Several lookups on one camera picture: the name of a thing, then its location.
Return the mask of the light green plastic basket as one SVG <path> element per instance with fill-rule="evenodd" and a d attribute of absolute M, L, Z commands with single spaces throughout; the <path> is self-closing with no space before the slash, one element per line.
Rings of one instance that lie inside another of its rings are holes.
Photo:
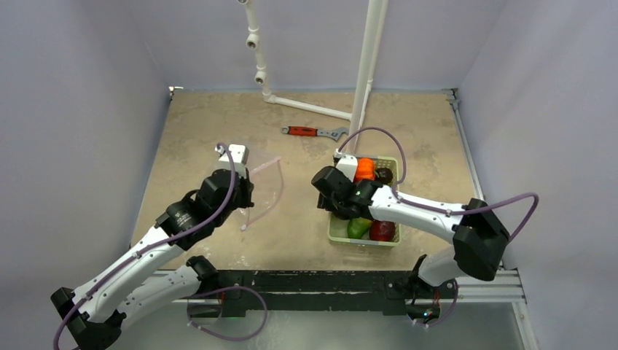
<path fill-rule="evenodd" d="M 386 167 L 390 168 L 394 173 L 394 182 L 396 176 L 398 176 L 398 162 L 394 157 L 377 156 L 377 155 L 358 155 L 357 158 L 371 158 L 375 162 L 375 169 Z M 343 220 L 336 217 L 334 214 L 330 214 L 329 217 L 329 229 L 327 232 L 327 238 L 332 243 L 347 244 L 347 245 L 363 245 L 363 246 L 383 246 L 393 248 L 400 245 L 400 231 L 401 225 L 396 224 L 396 233 L 392 241 L 372 241 L 369 239 L 369 231 L 363 236 L 362 239 L 349 239 L 347 237 L 346 228 L 349 220 Z"/>

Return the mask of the orange toy pumpkin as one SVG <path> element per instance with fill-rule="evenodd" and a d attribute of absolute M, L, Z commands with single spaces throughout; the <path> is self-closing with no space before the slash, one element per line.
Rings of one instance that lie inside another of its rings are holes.
<path fill-rule="evenodd" d="M 376 174 L 375 174 L 374 160 L 371 158 L 367 158 L 367 157 L 358 158 L 356 172 L 354 174 L 353 181 L 360 182 L 361 180 L 364 180 L 364 179 L 374 181 L 375 177 L 376 177 Z"/>

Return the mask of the clear zip top bag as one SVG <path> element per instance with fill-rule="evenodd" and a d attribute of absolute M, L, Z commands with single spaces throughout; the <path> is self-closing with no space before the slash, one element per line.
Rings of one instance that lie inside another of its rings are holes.
<path fill-rule="evenodd" d="M 243 215 L 241 231 L 247 231 L 270 214 L 280 202 L 285 188 L 280 156 L 263 149 L 252 149 L 247 166 L 249 178 L 254 185 L 251 194 L 254 205 L 240 210 Z"/>

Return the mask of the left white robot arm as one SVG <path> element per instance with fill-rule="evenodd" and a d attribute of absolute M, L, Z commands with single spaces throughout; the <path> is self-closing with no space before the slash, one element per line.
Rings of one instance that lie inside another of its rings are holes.
<path fill-rule="evenodd" d="M 254 189 L 245 168 L 235 178 L 217 169 L 200 188 L 172 203 L 146 235 L 103 273 L 76 289 L 61 287 L 50 299 L 79 349 L 107 349 L 137 319 L 176 298 L 209 298 L 221 287 L 219 272 L 203 256 L 163 280 L 147 279 L 222 226 L 236 209 L 253 206 Z"/>

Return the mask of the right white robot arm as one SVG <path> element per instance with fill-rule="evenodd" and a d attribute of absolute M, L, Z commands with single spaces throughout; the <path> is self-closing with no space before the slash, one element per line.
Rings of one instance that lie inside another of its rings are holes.
<path fill-rule="evenodd" d="M 510 234 L 486 202 L 440 203 L 394 192 L 380 183 L 352 182 L 341 170 L 326 166 L 311 184 L 318 190 L 318 207 L 349 219 L 393 222 L 430 233 L 450 243 L 419 260 L 409 277 L 411 291 L 420 297 L 460 276 L 492 281 Z"/>

